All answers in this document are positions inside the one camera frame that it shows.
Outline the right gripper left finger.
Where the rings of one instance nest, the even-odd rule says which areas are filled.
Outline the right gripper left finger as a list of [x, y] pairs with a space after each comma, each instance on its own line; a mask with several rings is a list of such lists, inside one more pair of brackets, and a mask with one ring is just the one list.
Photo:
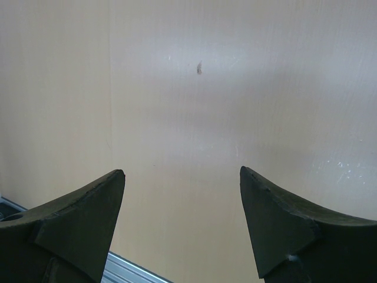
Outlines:
[[124, 188], [113, 170], [1, 220], [1, 282], [101, 282]]

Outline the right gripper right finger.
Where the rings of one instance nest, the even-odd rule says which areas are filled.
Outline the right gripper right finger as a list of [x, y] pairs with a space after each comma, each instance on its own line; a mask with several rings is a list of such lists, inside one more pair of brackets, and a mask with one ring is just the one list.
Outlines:
[[240, 193], [265, 282], [375, 282], [376, 222], [295, 195], [248, 167]]

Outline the aluminium mounting rail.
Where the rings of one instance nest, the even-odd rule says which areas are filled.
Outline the aluminium mounting rail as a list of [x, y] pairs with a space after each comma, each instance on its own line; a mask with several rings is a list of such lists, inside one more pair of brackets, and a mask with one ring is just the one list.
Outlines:
[[168, 283], [171, 282], [119, 255], [109, 252], [101, 282]]

